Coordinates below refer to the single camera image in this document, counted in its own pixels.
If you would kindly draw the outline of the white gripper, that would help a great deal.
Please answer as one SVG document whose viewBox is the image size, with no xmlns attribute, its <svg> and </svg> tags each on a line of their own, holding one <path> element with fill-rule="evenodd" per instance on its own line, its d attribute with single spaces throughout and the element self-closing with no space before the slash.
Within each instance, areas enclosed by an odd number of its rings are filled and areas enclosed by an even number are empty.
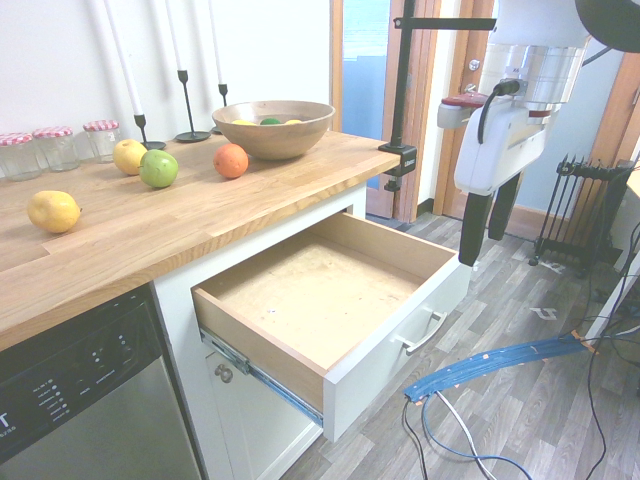
<svg viewBox="0 0 640 480">
<path fill-rule="evenodd" d="M 491 103 L 484 123 L 483 141 L 478 141 L 481 110 L 467 124 L 458 155 L 455 186 L 469 193 L 466 200 L 459 261 L 467 266 L 476 262 L 491 210 L 488 237 L 502 240 L 519 191 L 521 174 L 537 160 L 546 144 L 546 125 L 532 123 L 529 111 L 512 101 Z"/>
</svg>

